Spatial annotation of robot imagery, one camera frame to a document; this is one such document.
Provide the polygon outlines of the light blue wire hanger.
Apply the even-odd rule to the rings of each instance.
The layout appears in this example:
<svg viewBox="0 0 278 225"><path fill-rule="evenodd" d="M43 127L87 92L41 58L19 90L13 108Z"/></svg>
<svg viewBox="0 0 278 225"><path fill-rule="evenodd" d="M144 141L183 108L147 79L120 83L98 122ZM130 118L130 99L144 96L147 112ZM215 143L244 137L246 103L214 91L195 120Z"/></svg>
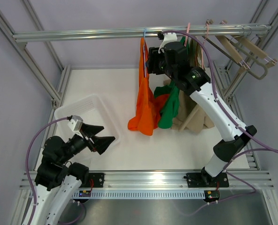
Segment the light blue wire hanger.
<svg viewBox="0 0 278 225"><path fill-rule="evenodd" d="M147 32L147 28L144 28L143 30L143 67L144 67L144 78L147 78L147 66L146 66L146 32Z"/></svg>

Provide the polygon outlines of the orange t shirt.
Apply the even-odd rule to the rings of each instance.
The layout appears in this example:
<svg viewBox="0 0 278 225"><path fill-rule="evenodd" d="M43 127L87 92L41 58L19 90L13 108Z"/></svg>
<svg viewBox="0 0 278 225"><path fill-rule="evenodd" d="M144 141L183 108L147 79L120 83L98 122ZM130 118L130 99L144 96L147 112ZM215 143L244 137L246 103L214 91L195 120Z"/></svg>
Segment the orange t shirt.
<svg viewBox="0 0 278 225"><path fill-rule="evenodd" d="M165 105L169 94L163 94L155 97L149 87L149 73L144 78L143 67L143 38L140 40L140 59L139 59L139 90L137 94L135 116L129 120L128 129L130 131L139 131L140 133L152 136L153 131L158 128L160 121L160 110ZM146 59L148 58L148 49L146 46Z"/></svg>

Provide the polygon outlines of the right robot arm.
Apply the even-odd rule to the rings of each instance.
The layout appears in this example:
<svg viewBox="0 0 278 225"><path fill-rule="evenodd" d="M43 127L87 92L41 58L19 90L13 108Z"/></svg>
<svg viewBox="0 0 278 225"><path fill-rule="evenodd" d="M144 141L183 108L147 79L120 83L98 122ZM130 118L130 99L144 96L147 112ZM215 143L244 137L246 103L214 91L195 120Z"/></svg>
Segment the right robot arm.
<svg viewBox="0 0 278 225"><path fill-rule="evenodd" d="M226 176L223 169L256 134L256 128L237 118L201 67L190 65L187 49L182 43L173 41L163 47L150 47L146 67L150 74L167 75L204 110L218 129L222 140L214 146L212 158L200 173L187 176L188 182L203 187L216 186Z"/></svg>

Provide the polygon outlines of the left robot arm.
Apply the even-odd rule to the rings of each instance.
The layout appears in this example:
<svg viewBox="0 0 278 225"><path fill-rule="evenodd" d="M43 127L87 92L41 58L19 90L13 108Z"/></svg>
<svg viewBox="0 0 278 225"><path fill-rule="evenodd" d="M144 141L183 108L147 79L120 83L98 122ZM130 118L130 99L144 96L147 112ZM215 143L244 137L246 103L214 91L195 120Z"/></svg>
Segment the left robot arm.
<svg viewBox="0 0 278 225"><path fill-rule="evenodd" d="M89 168L81 163L66 163L82 150L103 154L115 141L113 136L99 137L103 126L88 125L71 119L68 126L74 133L65 142L59 136L46 140L43 157L34 181L29 181L33 193L32 209L28 210L24 225L56 225L79 187L93 186Z"/></svg>

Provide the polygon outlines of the green t shirt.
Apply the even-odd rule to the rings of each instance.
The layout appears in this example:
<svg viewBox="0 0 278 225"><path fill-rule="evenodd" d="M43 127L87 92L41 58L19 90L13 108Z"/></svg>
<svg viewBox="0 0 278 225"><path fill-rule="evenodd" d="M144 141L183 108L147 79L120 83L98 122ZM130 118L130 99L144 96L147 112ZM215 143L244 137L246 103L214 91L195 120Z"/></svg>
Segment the green t shirt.
<svg viewBox="0 0 278 225"><path fill-rule="evenodd" d="M170 78L170 83L157 87L154 91L154 96L169 94L165 105L160 110L161 118L158 122L159 128L169 129L172 127L173 118L178 114L180 92L178 85L181 83L181 76L188 72L190 65L188 51L180 41L167 43L162 50L165 57L162 68L164 75Z"/></svg>

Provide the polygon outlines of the beige t shirt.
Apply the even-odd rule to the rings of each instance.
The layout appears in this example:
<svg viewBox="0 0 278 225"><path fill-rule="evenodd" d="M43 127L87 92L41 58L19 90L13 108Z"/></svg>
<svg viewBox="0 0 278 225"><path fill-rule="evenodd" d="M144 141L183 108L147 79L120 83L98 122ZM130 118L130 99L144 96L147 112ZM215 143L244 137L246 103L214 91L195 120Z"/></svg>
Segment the beige t shirt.
<svg viewBox="0 0 278 225"><path fill-rule="evenodd" d="M202 49L194 40L182 37L180 42L188 51L189 63L203 69ZM185 129L198 134L204 129L213 128L215 125L204 110L183 91L179 92L178 114L172 120L172 129L183 131Z"/></svg>

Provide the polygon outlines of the wooden hanger left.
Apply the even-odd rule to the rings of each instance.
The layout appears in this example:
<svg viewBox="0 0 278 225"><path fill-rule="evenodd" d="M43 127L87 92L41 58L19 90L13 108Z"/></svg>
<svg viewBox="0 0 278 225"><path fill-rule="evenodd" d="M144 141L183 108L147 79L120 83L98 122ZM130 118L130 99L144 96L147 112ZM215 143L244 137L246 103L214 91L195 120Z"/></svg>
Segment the wooden hanger left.
<svg viewBox="0 0 278 225"><path fill-rule="evenodd" d="M250 69L250 65L244 61L243 57L238 52L239 48L234 45L234 42L232 42L228 37L224 35L216 35L215 37L218 40L218 42L222 45L224 50L217 44L212 42L210 39L208 39L207 36L205 37L205 41L209 42L213 47L215 47L218 51L224 54L227 58L229 58L231 61L240 66L240 69L243 72L248 71Z"/></svg>

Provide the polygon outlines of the wooden hanger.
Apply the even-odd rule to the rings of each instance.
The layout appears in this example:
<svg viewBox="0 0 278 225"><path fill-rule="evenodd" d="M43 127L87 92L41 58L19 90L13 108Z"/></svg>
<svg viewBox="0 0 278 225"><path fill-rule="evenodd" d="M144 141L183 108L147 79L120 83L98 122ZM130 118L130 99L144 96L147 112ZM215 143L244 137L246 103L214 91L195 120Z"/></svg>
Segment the wooden hanger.
<svg viewBox="0 0 278 225"><path fill-rule="evenodd" d="M213 47L215 47L218 51L224 54L227 58L229 58L231 61L240 66L240 69L243 72L248 71L250 69L250 65L244 61L243 57L238 52L239 48L234 45L234 42L232 42L228 37L224 35L216 35L215 37L218 40L218 42L222 45L224 50L217 44L212 42L210 39L208 39L207 36L205 37L205 41L209 42Z"/></svg>
<svg viewBox="0 0 278 225"><path fill-rule="evenodd" d="M250 26L236 26L236 28L238 28L239 30L241 30L241 32L239 32L238 34L232 34L231 35L231 41L234 42L235 46L238 47L239 51L243 52L246 49L248 49L251 54L255 55L256 57L267 61L265 67L266 68L270 68L272 66L275 66L277 63L276 59L272 59L268 56L268 54L260 49L260 47L256 46L256 44L254 44L251 40L249 40L246 35L245 35L245 31L246 29L250 31L250 33L253 31L252 28Z"/></svg>

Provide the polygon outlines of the wooden hanger right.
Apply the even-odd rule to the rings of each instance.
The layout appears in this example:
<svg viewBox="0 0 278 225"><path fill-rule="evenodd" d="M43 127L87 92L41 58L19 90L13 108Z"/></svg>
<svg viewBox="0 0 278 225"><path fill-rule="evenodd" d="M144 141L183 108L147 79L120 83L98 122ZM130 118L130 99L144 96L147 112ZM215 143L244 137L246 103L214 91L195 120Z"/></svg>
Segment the wooden hanger right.
<svg viewBox="0 0 278 225"><path fill-rule="evenodd" d="M239 51L243 52L246 49L248 49L251 54L255 55L256 57L267 61L265 67L266 68L270 68L272 66L275 66L277 63L276 59L272 59L268 56L268 54L260 49L260 47L256 46L256 44L254 44L251 40L249 40L246 35L245 35L245 31L246 29L250 31L250 33L253 31L252 28L250 26L236 26L236 28L238 28L239 30L241 30L241 32L239 32L238 34L232 34L231 35L231 41L234 42L235 46L238 47Z"/></svg>

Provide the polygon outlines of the white plastic basket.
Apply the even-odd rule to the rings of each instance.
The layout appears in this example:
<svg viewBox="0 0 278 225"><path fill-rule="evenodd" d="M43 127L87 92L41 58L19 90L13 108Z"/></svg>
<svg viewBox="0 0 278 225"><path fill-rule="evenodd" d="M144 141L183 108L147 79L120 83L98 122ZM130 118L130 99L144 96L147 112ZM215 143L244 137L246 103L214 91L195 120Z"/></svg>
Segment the white plastic basket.
<svg viewBox="0 0 278 225"><path fill-rule="evenodd" d="M104 129L97 134L98 137L115 137L115 140L110 144L110 146L102 155L93 153L88 148L86 148L85 150L74 156L72 158L72 161L83 163L87 160L91 161L91 159L93 158L103 157L112 152L120 143L120 131L117 129L117 125L115 124L114 120L110 118L108 108L105 106L104 102L98 95L91 94L74 103L61 106L54 112L54 118L56 120L71 115L81 117L83 119L83 122L86 124L103 126Z"/></svg>

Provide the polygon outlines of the aluminium hanging rail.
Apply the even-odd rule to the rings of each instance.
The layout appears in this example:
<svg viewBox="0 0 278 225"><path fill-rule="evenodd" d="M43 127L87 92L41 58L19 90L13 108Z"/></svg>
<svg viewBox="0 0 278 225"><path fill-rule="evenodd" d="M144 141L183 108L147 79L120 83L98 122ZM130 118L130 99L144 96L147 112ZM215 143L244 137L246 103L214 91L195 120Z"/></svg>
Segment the aluminium hanging rail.
<svg viewBox="0 0 278 225"><path fill-rule="evenodd" d="M266 24L211 24L192 25L189 34L193 36L204 35L266 35L272 26ZM116 38L156 38L162 32L184 33L186 27L149 27L149 28L123 28L103 30L66 30L66 31L33 31L17 32L12 35L18 43L23 42L52 42L85 39L116 39Z"/></svg>

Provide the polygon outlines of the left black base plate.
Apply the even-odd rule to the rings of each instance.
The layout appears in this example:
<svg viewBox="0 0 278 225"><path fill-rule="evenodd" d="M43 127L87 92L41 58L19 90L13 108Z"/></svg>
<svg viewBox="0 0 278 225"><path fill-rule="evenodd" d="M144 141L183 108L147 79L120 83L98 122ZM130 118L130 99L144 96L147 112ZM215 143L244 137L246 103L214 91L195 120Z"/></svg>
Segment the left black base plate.
<svg viewBox="0 0 278 225"><path fill-rule="evenodd" d="M81 188L102 188L104 186L105 173L102 172L91 172L85 176Z"/></svg>

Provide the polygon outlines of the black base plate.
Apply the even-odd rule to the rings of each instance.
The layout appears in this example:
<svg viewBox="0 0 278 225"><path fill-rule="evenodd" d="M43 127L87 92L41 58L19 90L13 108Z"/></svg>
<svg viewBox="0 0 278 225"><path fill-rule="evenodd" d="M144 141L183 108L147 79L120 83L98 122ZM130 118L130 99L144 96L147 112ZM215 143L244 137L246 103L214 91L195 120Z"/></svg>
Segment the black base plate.
<svg viewBox="0 0 278 225"><path fill-rule="evenodd" d="M216 177L211 177L202 172L188 172L184 177L189 188L228 188L229 180L227 174L221 172Z"/></svg>
<svg viewBox="0 0 278 225"><path fill-rule="evenodd" d="M105 173L102 172L91 172L85 176L81 188L102 188L104 186Z"/></svg>

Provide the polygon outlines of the front aluminium rail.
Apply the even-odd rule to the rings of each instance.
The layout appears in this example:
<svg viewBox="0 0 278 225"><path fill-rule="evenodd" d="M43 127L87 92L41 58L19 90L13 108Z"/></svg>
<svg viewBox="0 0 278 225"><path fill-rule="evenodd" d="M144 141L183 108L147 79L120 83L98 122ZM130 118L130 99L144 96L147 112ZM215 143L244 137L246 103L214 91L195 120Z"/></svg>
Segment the front aluminium rail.
<svg viewBox="0 0 278 225"><path fill-rule="evenodd" d="M104 189L186 189L187 171L103 171ZM273 189L273 181L268 171L258 170L231 170L228 173L229 189L248 189L244 180L257 189Z"/></svg>

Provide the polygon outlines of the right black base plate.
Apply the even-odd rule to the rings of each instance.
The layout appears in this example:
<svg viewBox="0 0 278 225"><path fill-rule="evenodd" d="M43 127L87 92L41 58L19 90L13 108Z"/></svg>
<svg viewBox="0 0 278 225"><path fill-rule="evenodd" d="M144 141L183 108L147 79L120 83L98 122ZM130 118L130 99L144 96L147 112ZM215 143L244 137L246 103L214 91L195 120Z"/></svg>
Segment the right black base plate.
<svg viewBox="0 0 278 225"><path fill-rule="evenodd" d="M202 172L188 172L184 177L189 188L228 188L229 180L227 174L221 172L216 177L211 177Z"/></svg>

